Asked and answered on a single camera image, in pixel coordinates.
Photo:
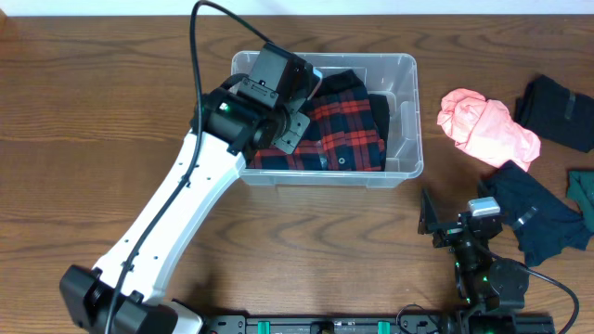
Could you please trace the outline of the red navy plaid shirt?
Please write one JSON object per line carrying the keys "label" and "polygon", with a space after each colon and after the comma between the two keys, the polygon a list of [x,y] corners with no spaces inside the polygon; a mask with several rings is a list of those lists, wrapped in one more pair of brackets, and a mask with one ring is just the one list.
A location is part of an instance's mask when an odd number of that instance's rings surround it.
{"label": "red navy plaid shirt", "polygon": [[251,169],[380,172],[385,141],[363,86],[319,96],[305,105],[310,124],[297,148],[259,151]]}

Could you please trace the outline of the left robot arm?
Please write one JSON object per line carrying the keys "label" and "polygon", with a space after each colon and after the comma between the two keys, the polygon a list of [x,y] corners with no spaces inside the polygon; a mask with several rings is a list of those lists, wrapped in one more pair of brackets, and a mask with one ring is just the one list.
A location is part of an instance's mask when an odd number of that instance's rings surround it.
{"label": "left robot arm", "polygon": [[164,299],[186,247],[255,153],[292,153],[306,127],[304,102],[322,74],[267,43],[249,73],[201,95],[174,166],[122,238],[92,268],[72,265],[59,291],[72,322],[89,333],[199,333],[204,319]]}

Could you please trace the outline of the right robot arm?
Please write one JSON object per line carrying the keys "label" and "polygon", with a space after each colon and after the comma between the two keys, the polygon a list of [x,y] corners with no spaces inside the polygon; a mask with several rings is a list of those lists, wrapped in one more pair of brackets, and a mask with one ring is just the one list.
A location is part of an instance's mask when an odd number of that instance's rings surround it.
{"label": "right robot arm", "polygon": [[492,197],[473,199],[455,221],[442,222],[429,192],[421,192],[418,233],[433,237],[433,246],[455,257],[461,299],[483,314],[524,308],[529,275],[512,260],[491,253],[488,242],[502,232],[503,213]]}

